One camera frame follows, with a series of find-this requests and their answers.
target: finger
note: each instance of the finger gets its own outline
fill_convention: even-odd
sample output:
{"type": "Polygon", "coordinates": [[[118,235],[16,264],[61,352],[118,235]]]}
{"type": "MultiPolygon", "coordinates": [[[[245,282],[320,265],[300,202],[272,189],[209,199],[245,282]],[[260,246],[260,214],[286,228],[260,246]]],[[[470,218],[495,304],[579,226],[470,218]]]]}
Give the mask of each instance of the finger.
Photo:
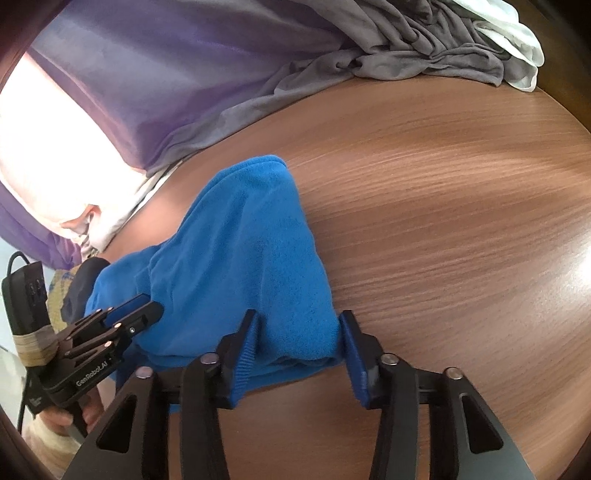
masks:
{"type": "Polygon", "coordinates": [[[82,407],[82,418],[84,418],[87,425],[90,425],[96,423],[104,412],[105,409],[100,400],[99,391],[94,388],[86,395],[85,403],[82,407]]]}
{"type": "Polygon", "coordinates": [[[39,416],[43,421],[49,421],[60,427],[69,427],[74,422],[74,417],[71,413],[55,406],[46,408],[39,416]]]}

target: purple curtain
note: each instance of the purple curtain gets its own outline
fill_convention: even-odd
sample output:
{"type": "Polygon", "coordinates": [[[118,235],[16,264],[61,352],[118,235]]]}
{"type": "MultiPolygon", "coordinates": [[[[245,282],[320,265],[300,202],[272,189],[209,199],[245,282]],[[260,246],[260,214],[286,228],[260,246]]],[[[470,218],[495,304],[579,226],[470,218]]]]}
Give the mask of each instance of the purple curtain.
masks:
{"type": "Polygon", "coordinates": [[[69,270],[81,263],[80,248],[37,222],[0,183],[0,237],[44,265],[69,270]]]}

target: black cable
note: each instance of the black cable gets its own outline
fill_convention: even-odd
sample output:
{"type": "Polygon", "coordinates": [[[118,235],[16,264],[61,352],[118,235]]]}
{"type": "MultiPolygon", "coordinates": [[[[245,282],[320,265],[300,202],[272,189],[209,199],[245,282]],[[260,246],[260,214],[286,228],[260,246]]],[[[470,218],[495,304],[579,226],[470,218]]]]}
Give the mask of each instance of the black cable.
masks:
{"type": "Polygon", "coordinates": [[[24,253],[22,253],[22,252],[14,252],[10,256],[10,259],[8,260],[8,269],[6,271],[6,276],[7,277],[10,277],[10,275],[12,274],[12,264],[14,263],[14,261],[18,257],[21,257],[27,263],[27,265],[31,263],[31,262],[29,262],[29,259],[27,257],[25,257],[25,254],[24,253]]]}
{"type": "MultiPolygon", "coordinates": [[[[7,277],[9,277],[12,274],[12,264],[14,263],[14,261],[18,257],[21,257],[25,261],[25,263],[27,265],[31,263],[31,262],[29,262],[29,259],[25,256],[24,253],[22,253],[22,252],[14,252],[11,255],[10,259],[8,260],[8,269],[7,269],[7,272],[6,272],[6,276],[7,277]]],[[[17,430],[18,430],[18,433],[22,433],[22,422],[25,419],[25,407],[27,406],[26,405],[26,402],[25,402],[25,399],[27,397],[27,387],[28,387],[28,385],[29,385],[29,372],[27,370],[27,376],[25,377],[25,386],[22,389],[21,406],[18,409],[18,420],[17,420],[17,430]]]]}
{"type": "Polygon", "coordinates": [[[25,377],[25,386],[22,389],[21,406],[18,409],[17,430],[18,430],[18,433],[21,433],[21,434],[22,434],[22,422],[25,420],[25,407],[27,406],[25,399],[27,397],[28,385],[29,385],[29,372],[27,370],[27,376],[25,377]]]}

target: human hand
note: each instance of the human hand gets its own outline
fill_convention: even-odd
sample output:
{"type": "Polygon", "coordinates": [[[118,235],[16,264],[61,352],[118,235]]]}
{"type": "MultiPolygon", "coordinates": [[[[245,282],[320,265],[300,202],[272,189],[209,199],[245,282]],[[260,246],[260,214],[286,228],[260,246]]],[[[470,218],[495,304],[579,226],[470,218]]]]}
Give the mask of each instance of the human hand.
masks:
{"type": "MultiPolygon", "coordinates": [[[[90,432],[105,412],[98,388],[95,387],[90,390],[79,400],[79,403],[82,408],[82,418],[86,422],[87,429],[90,432]]],[[[39,414],[39,417],[48,429],[64,437],[68,436],[67,428],[74,421],[74,417],[70,412],[54,406],[43,410],[39,414]]]]}

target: black handle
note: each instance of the black handle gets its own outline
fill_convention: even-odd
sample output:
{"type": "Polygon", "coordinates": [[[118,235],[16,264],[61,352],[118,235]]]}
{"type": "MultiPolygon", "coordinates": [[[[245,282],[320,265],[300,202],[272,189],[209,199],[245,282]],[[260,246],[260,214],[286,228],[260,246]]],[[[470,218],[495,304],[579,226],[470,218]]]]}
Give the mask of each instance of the black handle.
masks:
{"type": "Polygon", "coordinates": [[[66,408],[72,416],[74,417],[74,422],[68,428],[68,434],[70,437],[78,440],[78,442],[82,443],[84,439],[88,436],[88,430],[86,429],[86,422],[82,417],[82,408],[78,402],[74,402],[68,408],[66,408]]]}

